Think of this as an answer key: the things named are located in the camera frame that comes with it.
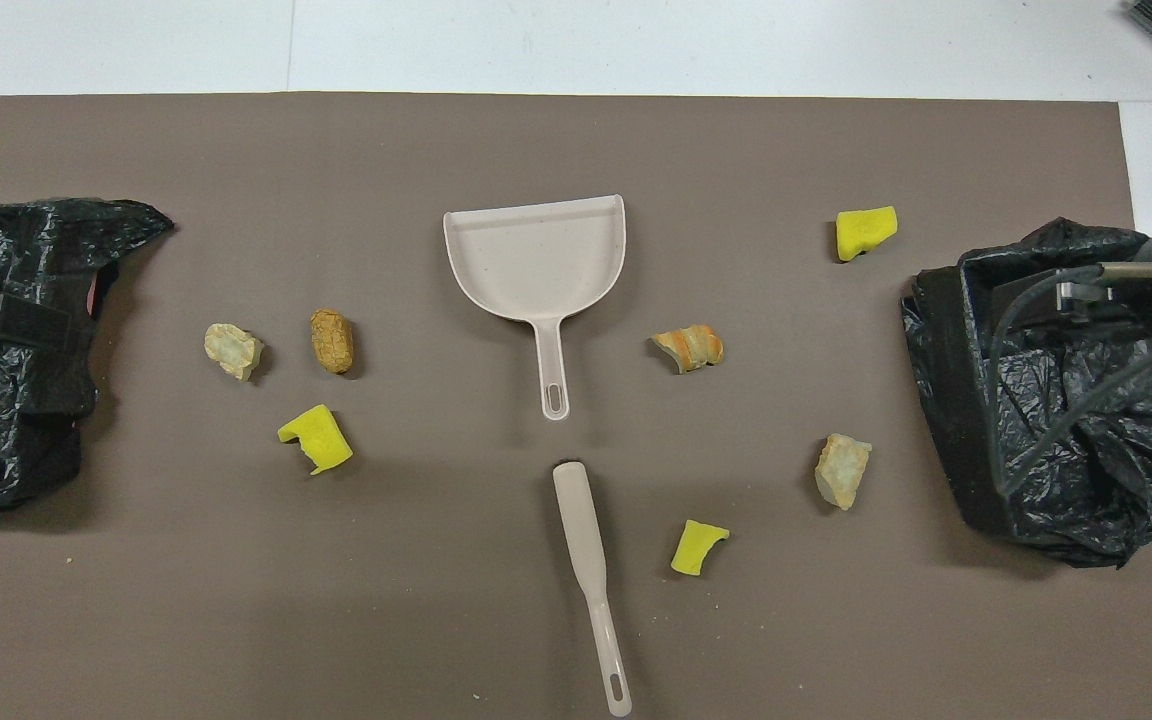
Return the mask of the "small yellow sponge piece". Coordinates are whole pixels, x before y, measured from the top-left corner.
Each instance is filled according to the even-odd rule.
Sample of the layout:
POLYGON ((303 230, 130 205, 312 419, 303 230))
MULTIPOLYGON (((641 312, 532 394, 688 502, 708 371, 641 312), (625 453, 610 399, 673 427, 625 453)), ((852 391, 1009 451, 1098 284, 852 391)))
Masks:
POLYGON ((700 577, 708 553, 718 543, 728 541, 730 537, 730 529, 698 520, 685 520, 669 560, 669 568, 685 577, 700 577))

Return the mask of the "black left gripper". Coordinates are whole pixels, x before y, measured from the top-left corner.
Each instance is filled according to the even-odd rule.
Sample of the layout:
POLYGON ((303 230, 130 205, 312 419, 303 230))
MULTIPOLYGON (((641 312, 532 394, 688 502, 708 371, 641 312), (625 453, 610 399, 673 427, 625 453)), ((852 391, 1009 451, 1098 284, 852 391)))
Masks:
POLYGON ((90 295, 76 306, 0 295, 0 346, 70 353, 78 342, 81 316, 92 316, 90 295))

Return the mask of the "orange croissant piece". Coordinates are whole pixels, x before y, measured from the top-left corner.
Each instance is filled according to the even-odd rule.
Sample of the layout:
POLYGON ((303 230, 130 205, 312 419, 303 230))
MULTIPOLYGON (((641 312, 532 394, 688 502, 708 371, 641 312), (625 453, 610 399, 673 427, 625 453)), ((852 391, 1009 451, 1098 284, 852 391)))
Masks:
POLYGON ((692 324, 685 328, 657 333, 650 341, 675 363, 680 376, 723 363, 723 341, 710 325, 692 324))

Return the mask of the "beige hand brush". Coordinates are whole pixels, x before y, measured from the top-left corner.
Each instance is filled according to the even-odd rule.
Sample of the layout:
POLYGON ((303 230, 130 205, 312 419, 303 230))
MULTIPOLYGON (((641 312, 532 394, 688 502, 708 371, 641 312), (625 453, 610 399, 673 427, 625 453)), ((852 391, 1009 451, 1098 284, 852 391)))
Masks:
POLYGON ((573 575, 588 607, 605 702, 611 717, 628 717, 634 702, 611 611, 602 530, 588 469, 577 460, 567 460, 559 462, 552 475, 573 575))

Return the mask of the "brown bread roll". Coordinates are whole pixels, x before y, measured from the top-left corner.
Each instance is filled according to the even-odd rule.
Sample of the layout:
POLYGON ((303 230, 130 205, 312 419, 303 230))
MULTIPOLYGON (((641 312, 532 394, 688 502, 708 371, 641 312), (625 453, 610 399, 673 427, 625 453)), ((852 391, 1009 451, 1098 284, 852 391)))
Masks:
POLYGON ((317 364, 335 376, 355 365, 353 325, 338 310, 319 306, 310 316, 310 340, 317 364))

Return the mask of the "pale bread chunk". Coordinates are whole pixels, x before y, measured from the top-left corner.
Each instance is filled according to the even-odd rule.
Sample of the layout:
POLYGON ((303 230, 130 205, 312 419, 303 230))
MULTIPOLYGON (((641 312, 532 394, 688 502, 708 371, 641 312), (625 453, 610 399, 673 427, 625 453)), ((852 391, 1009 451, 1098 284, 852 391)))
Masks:
POLYGON ((264 350, 265 343, 260 338, 230 323, 211 324, 204 334, 204 351, 209 359, 238 382, 250 381, 264 350))
POLYGON ((814 465, 814 484, 823 500, 850 510, 858 497, 873 446, 850 435, 831 433, 814 465))

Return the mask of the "brown table mat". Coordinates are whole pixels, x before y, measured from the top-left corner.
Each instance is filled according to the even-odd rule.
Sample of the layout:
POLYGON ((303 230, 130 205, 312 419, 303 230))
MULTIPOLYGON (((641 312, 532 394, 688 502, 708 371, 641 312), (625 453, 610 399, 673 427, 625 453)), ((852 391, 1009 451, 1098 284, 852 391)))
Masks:
POLYGON ((899 301, 1058 217, 1132 223, 1112 104, 0 97, 0 202, 154 205, 92 353, 79 478, 0 515, 0 720, 609 720, 550 470, 584 461, 634 720, 1152 717, 1152 543, 1073 569, 975 532, 899 301), (626 264, 535 338, 448 211, 617 194, 626 264), (840 211, 899 232, 838 260, 840 211), (326 372, 310 316, 353 325, 326 372), (265 343, 250 381, 204 351, 265 343), (710 325, 680 376, 653 334, 710 325), (355 456, 276 430, 333 411, 355 456), (831 433, 873 446, 840 510, 831 433), (685 520, 732 530, 700 577, 685 520))

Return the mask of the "beige plastic dustpan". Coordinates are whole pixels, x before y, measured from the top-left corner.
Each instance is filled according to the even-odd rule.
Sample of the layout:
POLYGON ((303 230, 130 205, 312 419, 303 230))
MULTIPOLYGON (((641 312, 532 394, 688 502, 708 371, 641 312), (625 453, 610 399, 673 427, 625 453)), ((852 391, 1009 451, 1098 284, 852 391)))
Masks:
POLYGON ((561 325, 612 290, 626 266, 621 195, 511 209, 448 211, 445 251, 467 300, 486 313, 529 325, 541 414, 570 416, 561 325))

